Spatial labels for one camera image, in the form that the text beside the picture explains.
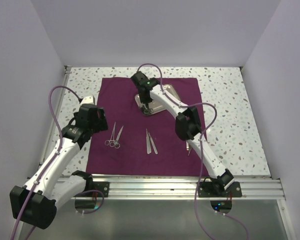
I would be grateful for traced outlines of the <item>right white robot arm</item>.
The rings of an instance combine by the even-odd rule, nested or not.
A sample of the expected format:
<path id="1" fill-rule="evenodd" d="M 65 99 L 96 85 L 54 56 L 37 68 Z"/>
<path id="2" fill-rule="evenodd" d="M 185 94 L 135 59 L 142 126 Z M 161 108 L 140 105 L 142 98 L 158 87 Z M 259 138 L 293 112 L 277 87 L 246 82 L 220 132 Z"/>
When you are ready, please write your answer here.
<path id="1" fill-rule="evenodd" d="M 191 146 L 208 172 L 208 189 L 217 196 L 225 196 L 231 190 L 234 176 L 207 143 L 206 130 L 202 128 L 197 104 L 186 105 L 167 92 L 158 79 L 148 78 L 141 71 L 136 72 L 130 79 L 137 88 L 141 103 L 155 101 L 174 117 L 176 135 Z"/>

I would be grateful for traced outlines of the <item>steel surgical scissors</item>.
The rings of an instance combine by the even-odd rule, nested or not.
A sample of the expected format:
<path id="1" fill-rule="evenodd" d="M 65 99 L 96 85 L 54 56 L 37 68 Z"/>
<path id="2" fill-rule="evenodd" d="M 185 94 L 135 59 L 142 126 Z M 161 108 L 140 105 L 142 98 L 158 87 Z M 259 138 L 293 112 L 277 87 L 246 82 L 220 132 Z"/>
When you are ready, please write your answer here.
<path id="1" fill-rule="evenodd" d="M 119 143 L 119 140 L 120 140 L 120 137 L 121 137 L 123 128 L 124 128 L 124 126 L 122 126 L 122 127 L 120 128 L 120 130 L 119 130 L 119 132 L 118 132 L 118 134 L 117 134 L 117 137 L 116 137 L 115 141 L 113 142 L 113 148 L 115 148 L 115 149 L 118 149 L 118 148 L 120 148 L 120 146 L 121 146 L 120 143 Z"/>

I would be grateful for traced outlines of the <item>purple surgical wrap cloth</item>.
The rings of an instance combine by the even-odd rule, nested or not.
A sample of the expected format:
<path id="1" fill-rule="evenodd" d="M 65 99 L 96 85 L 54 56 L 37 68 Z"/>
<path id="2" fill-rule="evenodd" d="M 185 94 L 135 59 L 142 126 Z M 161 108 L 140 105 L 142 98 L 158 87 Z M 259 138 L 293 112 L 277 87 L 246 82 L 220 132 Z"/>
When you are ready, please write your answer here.
<path id="1" fill-rule="evenodd" d="M 104 175 L 186 176 L 197 177 L 200 157 L 191 151 L 175 133 L 175 119 L 167 111 L 145 116 L 138 108 L 136 86 L 130 78 L 103 78 L 97 106 L 105 112 L 108 130 L 92 136 L 86 171 Z M 106 146 L 115 125 L 116 137 L 123 126 L 120 148 Z M 146 129 L 150 133 L 158 154 L 147 154 Z"/>

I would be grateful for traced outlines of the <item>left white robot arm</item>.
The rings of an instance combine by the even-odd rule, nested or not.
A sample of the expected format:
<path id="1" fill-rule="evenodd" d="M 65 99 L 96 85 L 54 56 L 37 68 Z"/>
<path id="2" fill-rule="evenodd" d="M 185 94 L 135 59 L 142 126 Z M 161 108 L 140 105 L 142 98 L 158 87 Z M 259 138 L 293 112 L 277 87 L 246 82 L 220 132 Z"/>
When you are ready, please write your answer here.
<path id="1" fill-rule="evenodd" d="M 106 131 L 105 111 L 84 103 L 69 124 L 41 168 L 22 187 L 10 191 L 13 217 L 40 229 L 46 229 L 57 210 L 76 195 L 89 196 L 96 191 L 91 174 L 76 170 L 62 185 L 56 186 L 61 173 L 94 134 Z"/>

